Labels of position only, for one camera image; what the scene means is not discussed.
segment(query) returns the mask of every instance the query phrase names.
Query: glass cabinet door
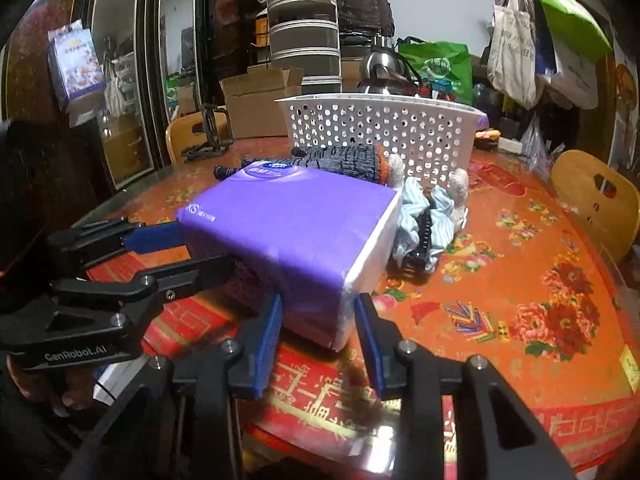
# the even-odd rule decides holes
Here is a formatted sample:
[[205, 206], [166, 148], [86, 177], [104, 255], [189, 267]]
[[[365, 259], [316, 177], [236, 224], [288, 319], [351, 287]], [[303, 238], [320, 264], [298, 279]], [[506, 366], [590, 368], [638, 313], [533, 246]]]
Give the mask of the glass cabinet door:
[[95, 0], [91, 30], [108, 88], [98, 116], [116, 189], [154, 170], [134, 51], [136, 0]]
[[194, 0], [196, 75], [206, 103], [224, 103], [219, 81], [246, 73], [257, 0]]
[[200, 109], [194, 52], [194, 0], [160, 0], [159, 63], [166, 116]]

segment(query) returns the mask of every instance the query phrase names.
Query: green bag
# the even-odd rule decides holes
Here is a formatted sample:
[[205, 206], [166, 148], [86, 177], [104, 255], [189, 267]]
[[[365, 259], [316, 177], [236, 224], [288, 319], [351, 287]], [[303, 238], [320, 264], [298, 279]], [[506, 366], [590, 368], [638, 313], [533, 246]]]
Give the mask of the green bag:
[[540, 0], [553, 35], [592, 63], [612, 51], [604, 32], [576, 0]]
[[398, 52], [413, 66], [423, 80], [445, 79], [451, 82], [453, 93], [465, 105], [473, 104], [471, 56], [462, 43], [422, 41], [406, 38], [398, 42]]

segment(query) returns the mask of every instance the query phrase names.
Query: gray knitted fabric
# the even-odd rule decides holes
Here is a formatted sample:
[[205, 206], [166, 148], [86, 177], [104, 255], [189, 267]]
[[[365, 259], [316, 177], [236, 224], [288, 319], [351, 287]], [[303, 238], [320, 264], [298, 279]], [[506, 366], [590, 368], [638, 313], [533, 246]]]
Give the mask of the gray knitted fabric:
[[316, 168], [316, 170], [352, 176], [368, 182], [380, 184], [380, 155], [377, 146], [331, 146], [328, 148], [305, 148], [292, 150], [291, 158], [244, 158], [245, 168], [257, 160], [281, 162], [292, 166]]

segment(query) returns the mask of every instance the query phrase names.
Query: plastic bag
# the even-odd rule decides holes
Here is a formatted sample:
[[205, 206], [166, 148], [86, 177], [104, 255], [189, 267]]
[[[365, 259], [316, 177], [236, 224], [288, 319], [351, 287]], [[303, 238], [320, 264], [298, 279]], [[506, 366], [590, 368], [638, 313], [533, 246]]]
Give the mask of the plastic bag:
[[592, 63], [612, 51], [593, 16], [576, 0], [540, 0], [551, 32]]
[[561, 40], [554, 37], [556, 74], [541, 76], [554, 90], [583, 110], [598, 107], [598, 77], [596, 66], [586, 58], [576, 54]]
[[398, 42], [398, 52], [418, 71], [420, 77], [426, 81], [449, 81], [459, 101], [471, 105], [474, 93], [468, 47], [463, 43], [450, 41], [411, 43], [412, 41], [422, 40], [405, 38]]
[[340, 33], [392, 37], [396, 33], [388, 0], [337, 0]]
[[522, 136], [522, 155], [528, 159], [527, 167], [544, 180], [551, 178], [551, 167], [558, 160], [564, 150], [564, 143], [560, 144], [549, 154], [545, 147], [545, 141], [540, 133], [540, 119], [534, 115]]
[[124, 113], [124, 96], [118, 87], [120, 79], [113, 69], [113, 65], [109, 63], [109, 74], [107, 76], [107, 88], [104, 91], [104, 99], [107, 103], [107, 110], [112, 117], [120, 117]]

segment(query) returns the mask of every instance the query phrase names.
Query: white wall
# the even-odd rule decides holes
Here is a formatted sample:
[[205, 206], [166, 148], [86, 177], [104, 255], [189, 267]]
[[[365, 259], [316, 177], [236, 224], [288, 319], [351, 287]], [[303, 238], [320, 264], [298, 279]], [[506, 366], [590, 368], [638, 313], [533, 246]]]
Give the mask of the white wall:
[[136, 0], [95, 0], [91, 30], [100, 62], [105, 36], [119, 44], [133, 34], [135, 6]]
[[160, 15], [166, 19], [167, 73], [179, 72], [182, 66], [180, 33], [193, 26], [193, 0], [160, 0]]

